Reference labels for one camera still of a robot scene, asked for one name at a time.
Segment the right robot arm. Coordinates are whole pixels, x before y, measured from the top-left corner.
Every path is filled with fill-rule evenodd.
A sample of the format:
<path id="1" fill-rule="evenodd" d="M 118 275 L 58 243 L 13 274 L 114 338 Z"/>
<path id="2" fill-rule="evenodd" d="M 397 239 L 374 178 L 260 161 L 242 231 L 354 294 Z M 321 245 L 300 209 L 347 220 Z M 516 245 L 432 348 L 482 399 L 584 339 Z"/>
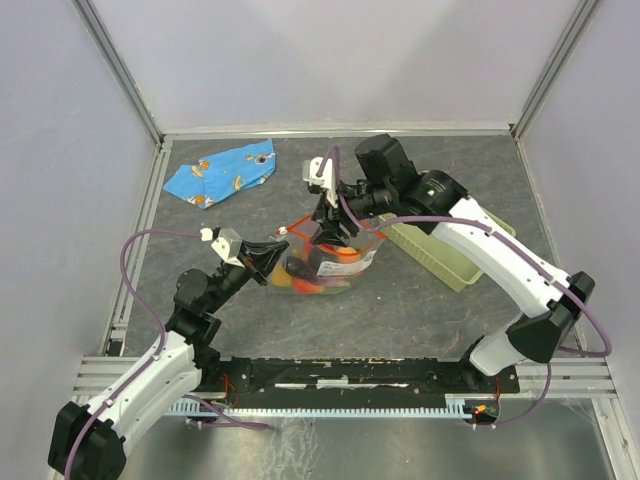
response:
<path id="1" fill-rule="evenodd" d="M 365 230 L 364 220 L 390 215 L 390 223 L 415 226 L 471 260 L 516 303 L 519 315 L 481 337 L 458 368 L 467 389 L 481 391 L 495 375 L 524 360 L 545 364 L 587 312 L 594 279 L 546 262 L 491 219 L 449 174 L 418 171 L 400 141 L 379 134 L 362 141 L 355 156 L 364 174 L 354 184 L 340 178 L 339 151 L 305 162 L 303 179 L 319 195 L 313 218 L 318 243 L 344 245 Z"/>

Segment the orange peach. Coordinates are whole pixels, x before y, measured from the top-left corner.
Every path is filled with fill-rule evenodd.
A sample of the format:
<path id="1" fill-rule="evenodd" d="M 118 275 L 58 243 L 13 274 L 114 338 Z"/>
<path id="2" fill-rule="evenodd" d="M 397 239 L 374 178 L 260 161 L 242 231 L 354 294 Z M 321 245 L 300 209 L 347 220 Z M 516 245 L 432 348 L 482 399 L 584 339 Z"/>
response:
<path id="1" fill-rule="evenodd" d="M 360 260 L 359 252 L 352 247 L 335 246 L 331 255 L 333 260 L 340 264 L 352 264 Z"/>

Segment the small orange mango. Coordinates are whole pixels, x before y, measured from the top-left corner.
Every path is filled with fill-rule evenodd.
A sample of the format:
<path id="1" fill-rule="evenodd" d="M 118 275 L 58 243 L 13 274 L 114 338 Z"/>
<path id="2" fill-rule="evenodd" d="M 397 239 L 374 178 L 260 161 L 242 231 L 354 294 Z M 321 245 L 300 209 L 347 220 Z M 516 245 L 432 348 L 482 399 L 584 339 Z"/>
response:
<path id="1" fill-rule="evenodd" d="M 281 263 L 278 263 L 271 275 L 271 283 L 273 286 L 282 289 L 288 289 L 292 286 L 293 277 L 285 270 Z"/>

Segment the pale green plastic basket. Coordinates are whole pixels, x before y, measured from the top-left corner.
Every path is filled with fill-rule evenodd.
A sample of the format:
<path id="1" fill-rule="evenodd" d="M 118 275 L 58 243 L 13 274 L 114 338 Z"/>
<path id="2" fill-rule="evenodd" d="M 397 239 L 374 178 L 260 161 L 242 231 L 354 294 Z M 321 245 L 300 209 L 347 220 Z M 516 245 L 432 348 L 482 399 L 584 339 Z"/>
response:
<path id="1" fill-rule="evenodd" d="M 465 255 L 418 227 L 394 224 L 383 234 L 454 292 L 475 284 L 484 274 Z"/>

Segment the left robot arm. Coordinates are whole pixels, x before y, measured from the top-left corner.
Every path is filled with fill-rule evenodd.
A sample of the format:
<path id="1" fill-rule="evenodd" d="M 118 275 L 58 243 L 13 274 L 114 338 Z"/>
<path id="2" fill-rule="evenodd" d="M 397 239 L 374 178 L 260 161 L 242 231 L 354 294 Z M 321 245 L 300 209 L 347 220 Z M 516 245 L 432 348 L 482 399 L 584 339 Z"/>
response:
<path id="1" fill-rule="evenodd" d="M 58 412 L 47 463 L 65 478 L 119 478 L 136 444 L 176 401 L 219 383 L 220 355 L 210 346 L 221 326 L 215 313 L 248 282 L 267 284 L 289 244 L 213 234 L 219 267 L 179 276 L 174 310 L 145 354 L 91 400 Z"/>

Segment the clear zip top bag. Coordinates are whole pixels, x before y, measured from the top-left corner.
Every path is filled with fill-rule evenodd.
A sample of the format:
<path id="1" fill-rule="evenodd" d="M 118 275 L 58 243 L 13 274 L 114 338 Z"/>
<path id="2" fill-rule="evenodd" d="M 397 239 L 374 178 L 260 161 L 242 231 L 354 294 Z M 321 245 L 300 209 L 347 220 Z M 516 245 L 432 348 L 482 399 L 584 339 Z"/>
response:
<path id="1" fill-rule="evenodd" d="M 316 278 L 310 282 L 325 287 L 325 290 L 320 294 L 342 293 L 353 287 L 363 272 L 371 266 L 377 250 L 385 240 L 385 235 L 380 232 L 359 232 L 356 237 L 347 241 L 346 247 L 356 249 L 360 254 L 360 260 L 352 264 L 340 264 L 335 262 L 331 255 L 332 248 L 335 246 L 312 244 L 312 235 L 317 228 L 318 225 L 312 221 L 311 215 L 307 215 L 289 226 L 280 227 L 275 238 L 288 241 L 289 247 L 278 263 L 284 267 L 288 256 L 303 259 L 316 273 Z M 268 287 L 275 293 L 299 294 L 292 286 L 288 289 L 273 286 L 271 276 Z"/>

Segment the red strawberry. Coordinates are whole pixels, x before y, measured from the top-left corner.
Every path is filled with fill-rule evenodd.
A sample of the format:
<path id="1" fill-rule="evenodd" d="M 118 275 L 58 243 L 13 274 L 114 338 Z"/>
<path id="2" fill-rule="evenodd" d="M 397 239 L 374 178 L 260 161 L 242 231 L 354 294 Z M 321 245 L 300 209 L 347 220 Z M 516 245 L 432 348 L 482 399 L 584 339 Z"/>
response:
<path id="1" fill-rule="evenodd" d="M 294 278 L 292 287 L 299 294 L 320 294 L 325 290 L 323 285 L 314 284 L 310 281 Z"/>

